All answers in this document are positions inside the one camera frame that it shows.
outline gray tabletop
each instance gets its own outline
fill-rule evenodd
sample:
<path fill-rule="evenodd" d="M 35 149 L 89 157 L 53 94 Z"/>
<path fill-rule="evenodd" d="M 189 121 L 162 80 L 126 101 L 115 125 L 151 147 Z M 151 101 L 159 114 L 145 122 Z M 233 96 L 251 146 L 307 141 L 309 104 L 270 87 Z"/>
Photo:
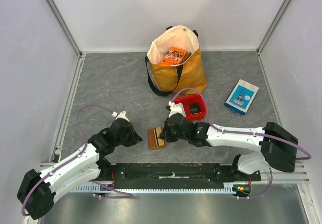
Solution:
<path fill-rule="evenodd" d="M 111 162 L 150 163 L 231 163 L 237 154 L 247 150 L 231 147 L 196 148 L 184 141 L 167 143 L 165 149 L 149 150 L 147 130 L 163 126 L 168 112 L 168 97 L 157 96 L 149 87 L 145 68 L 145 53 L 87 54 L 69 119 L 62 158 L 76 151 L 84 142 L 76 124 L 76 112 L 96 103 L 116 112 L 127 111 L 134 129 L 143 142 L 125 148 L 117 147 L 108 155 Z M 202 52 L 208 86 L 203 92 L 213 123 L 229 127 L 259 127 L 276 122 L 263 73 L 255 52 Z M 246 115 L 241 116 L 224 106 L 224 102 L 239 79 L 259 87 Z M 81 114 L 82 126 L 88 137 L 109 127 L 112 116 L 96 107 Z"/>
<path fill-rule="evenodd" d="M 260 193 L 266 186 L 253 185 Z M 134 194 L 132 199 L 101 199 L 69 193 L 41 224 L 308 224 L 296 185 L 273 185 L 269 194 L 236 200 L 224 194 Z"/>

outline white and blue box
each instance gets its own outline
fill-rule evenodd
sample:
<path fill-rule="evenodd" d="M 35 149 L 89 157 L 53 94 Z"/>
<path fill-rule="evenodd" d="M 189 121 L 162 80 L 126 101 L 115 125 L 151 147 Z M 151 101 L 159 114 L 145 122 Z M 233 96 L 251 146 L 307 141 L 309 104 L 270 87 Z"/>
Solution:
<path fill-rule="evenodd" d="M 227 98 L 225 106 L 234 112 L 245 115 L 258 89 L 257 86 L 240 79 Z"/>

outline aluminum frame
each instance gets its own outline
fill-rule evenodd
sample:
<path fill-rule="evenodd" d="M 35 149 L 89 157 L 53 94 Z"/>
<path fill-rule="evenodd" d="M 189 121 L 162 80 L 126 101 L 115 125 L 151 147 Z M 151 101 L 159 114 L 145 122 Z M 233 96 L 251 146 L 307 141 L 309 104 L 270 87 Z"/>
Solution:
<path fill-rule="evenodd" d="M 65 36 L 67 37 L 70 45 L 72 46 L 73 50 L 75 51 L 75 53 L 78 55 L 78 56 L 81 56 L 82 55 L 82 51 L 81 49 L 79 48 L 79 46 L 77 45 L 73 35 L 71 34 L 62 14 L 60 13 L 56 3 L 55 3 L 55 0 L 46 0 L 50 10 L 52 11 L 54 17 L 56 18 L 60 28 L 62 29 L 63 33 L 65 34 Z"/>
<path fill-rule="evenodd" d="M 57 163 L 60 161 L 61 149 L 62 149 L 62 145 L 64 142 L 67 125 L 68 125 L 69 117 L 71 114 L 72 105 L 73 105 L 73 102 L 75 99 L 78 82 L 79 82 L 79 79 L 80 79 L 80 76 L 82 73 L 82 68 L 83 68 L 85 56 L 86 55 L 83 54 L 81 57 L 78 58 L 78 61 L 77 61 L 77 65 L 76 65 L 75 72 L 74 72 L 74 75 L 72 78 L 68 97 L 66 100 L 64 112 L 62 114 L 62 120 L 60 122 L 60 126 L 59 126 L 58 132 L 55 137 L 54 146 L 52 149 L 52 155 L 49 159 L 50 162 Z"/>
<path fill-rule="evenodd" d="M 55 163 L 42 163 L 39 171 L 50 168 Z M 270 181 L 270 172 L 268 170 L 260 170 L 261 172 L 261 181 L 254 181 L 252 184 L 268 184 Z M 300 161 L 297 161 L 295 164 L 294 173 L 285 173 L 275 169 L 272 169 L 273 173 L 273 184 L 309 184 L 309 178 L 304 167 L 304 164 Z M 225 184 L 245 184 L 247 182 L 235 181 L 235 182 L 225 182 Z"/>
<path fill-rule="evenodd" d="M 273 105 L 273 109 L 274 109 L 274 112 L 275 112 L 277 123 L 279 125 L 283 126 L 283 121 L 282 121 L 282 119 L 280 117 L 281 115 L 280 115 L 279 109 L 277 107 L 277 102 L 276 102 L 274 93 L 273 93 L 273 91 L 272 91 L 272 89 L 270 87 L 270 83 L 268 81 L 268 77 L 267 77 L 266 72 L 265 72 L 265 67 L 264 67 L 264 64 L 262 62 L 261 55 L 259 53 L 257 53 L 257 57 L 258 57 L 258 61 L 260 62 L 260 66 L 261 66 L 262 73 L 263 73 L 263 76 L 264 76 L 264 80 L 265 80 L 265 83 L 266 83 L 266 86 L 267 86 L 268 94 L 270 95 L 270 98 L 271 98 L 271 102 L 272 102 L 272 105 Z"/>
<path fill-rule="evenodd" d="M 288 6 L 290 5 L 291 2 L 292 2 L 292 0 L 284 0 L 282 2 L 282 5 L 278 9 L 278 11 L 277 11 L 277 13 L 276 13 L 276 15 L 275 15 L 270 27 L 268 28 L 264 38 L 262 39 L 262 42 L 258 46 L 258 49 L 257 49 L 258 54 L 261 54 L 263 52 L 263 49 L 265 48 L 268 40 L 270 39 L 270 37 L 274 33 L 278 23 L 281 21 L 282 17 L 284 16 L 284 13 L 286 12 L 286 10 L 287 10 L 287 8 L 288 8 Z"/>

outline brown brush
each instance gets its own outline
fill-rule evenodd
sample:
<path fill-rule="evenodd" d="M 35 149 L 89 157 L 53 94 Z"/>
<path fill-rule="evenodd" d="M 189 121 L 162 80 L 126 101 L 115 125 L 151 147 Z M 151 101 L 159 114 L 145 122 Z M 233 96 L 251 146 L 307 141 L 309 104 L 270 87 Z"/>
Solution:
<path fill-rule="evenodd" d="M 166 146 L 166 143 L 158 137 L 161 134 L 161 132 L 161 127 L 152 128 L 147 131 L 147 141 L 150 150 L 157 150 Z"/>

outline bag handle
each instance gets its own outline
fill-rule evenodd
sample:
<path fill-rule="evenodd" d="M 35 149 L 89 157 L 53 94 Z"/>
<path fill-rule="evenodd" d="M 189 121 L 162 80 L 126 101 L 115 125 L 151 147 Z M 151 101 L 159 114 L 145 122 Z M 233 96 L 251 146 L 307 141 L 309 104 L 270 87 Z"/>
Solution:
<path fill-rule="evenodd" d="M 168 92 L 164 92 L 164 91 L 161 91 L 159 90 L 153 83 L 151 77 L 150 77 L 150 74 L 149 74 L 149 70 L 147 68 L 147 63 L 149 62 L 149 58 L 146 56 L 145 57 L 145 65 L 146 65 L 146 71 L 147 71 L 147 79 L 149 81 L 149 85 L 151 87 L 151 89 L 153 90 L 154 93 L 156 93 L 157 95 L 159 96 L 162 96 L 162 97 L 166 97 L 167 95 L 171 94 L 175 88 L 177 88 L 178 84 L 179 84 L 179 80 L 180 80 L 180 77 L 181 77 L 181 73 L 182 73 L 182 69 L 183 69 L 183 65 L 180 64 L 178 66 L 175 66 L 176 70 L 177 70 L 177 84 L 176 86 L 173 88 L 172 91 L 168 91 Z"/>
<path fill-rule="evenodd" d="M 172 25 L 170 25 L 169 27 L 166 27 L 166 30 L 168 30 L 168 29 L 170 29 L 170 28 L 172 28 L 173 26 Z M 197 36 L 197 38 L 198 38 L 198 36 L 199 36 L 199 34 L 198 34 L 198 32 L 197 32 L 197 30 L 193 30 L 192 31 L 196 36 Z"/>

